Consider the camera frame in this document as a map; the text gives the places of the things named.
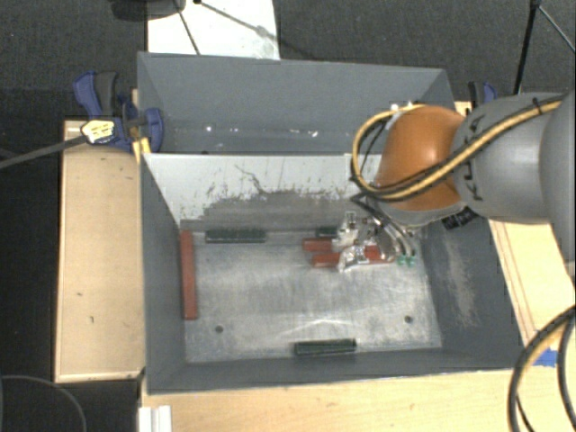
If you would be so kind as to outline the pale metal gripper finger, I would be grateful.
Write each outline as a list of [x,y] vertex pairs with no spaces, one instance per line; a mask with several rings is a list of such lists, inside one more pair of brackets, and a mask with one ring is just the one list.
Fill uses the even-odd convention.
[[333,248],[348,248],[359,245],[366,238],[368,222],[366,217],[355,211],[347,211],[337,227],[337,235],[332,239]]
[[345,247],[339,254],[337,260],[337,270],[344,273],[347,269],[356,266],[366,266],[370,264],[370,259],[366,254],[366,247],[353,245]]

